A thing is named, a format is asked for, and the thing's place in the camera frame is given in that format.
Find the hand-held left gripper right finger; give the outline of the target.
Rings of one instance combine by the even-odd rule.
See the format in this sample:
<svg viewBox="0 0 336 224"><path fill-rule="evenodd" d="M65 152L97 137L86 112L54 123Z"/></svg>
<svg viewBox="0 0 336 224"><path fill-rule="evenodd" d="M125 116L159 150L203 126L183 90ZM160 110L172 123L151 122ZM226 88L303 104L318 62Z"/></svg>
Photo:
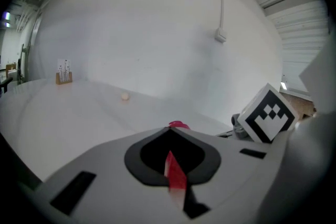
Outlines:
<svg viewBox="0 0 336 224"><path fill-rule="evenodd" d="M262 203L281 164L281 140L261 144L183 128L175 131L216 149L221 157L213 176L191 187L196 201L209 210L187 223L260 223Z"/></svg>

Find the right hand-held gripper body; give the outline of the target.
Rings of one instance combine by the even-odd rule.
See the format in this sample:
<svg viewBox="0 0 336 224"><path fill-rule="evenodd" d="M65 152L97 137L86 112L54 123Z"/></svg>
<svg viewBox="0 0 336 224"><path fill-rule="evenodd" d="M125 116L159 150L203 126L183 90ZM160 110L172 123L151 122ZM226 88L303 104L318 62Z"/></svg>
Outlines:
<svg viewBox="0 0 336 224"><path fill-rule="evenodd" d="M254 142L271 143L283 131L297 124L297 113L290 103L270 84L266 84L245 106L232 123Z"/></svg>

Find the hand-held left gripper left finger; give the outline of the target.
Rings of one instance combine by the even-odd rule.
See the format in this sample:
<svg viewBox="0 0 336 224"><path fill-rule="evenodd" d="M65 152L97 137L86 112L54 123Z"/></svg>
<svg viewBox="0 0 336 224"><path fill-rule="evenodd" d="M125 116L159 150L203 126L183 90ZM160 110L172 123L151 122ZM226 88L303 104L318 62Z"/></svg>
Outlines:
<svg viewBox="0 0 336 224"><path fill-rule="evenodd" d="M134 143L162 132L153 129L111 140L87 150L53 173L36 190L24 194L52 223L181 223L184 213L167 187L140 183L125 166L124 156ZM65 215L51 201L81 172L95 175L88 189Z"/></svg>

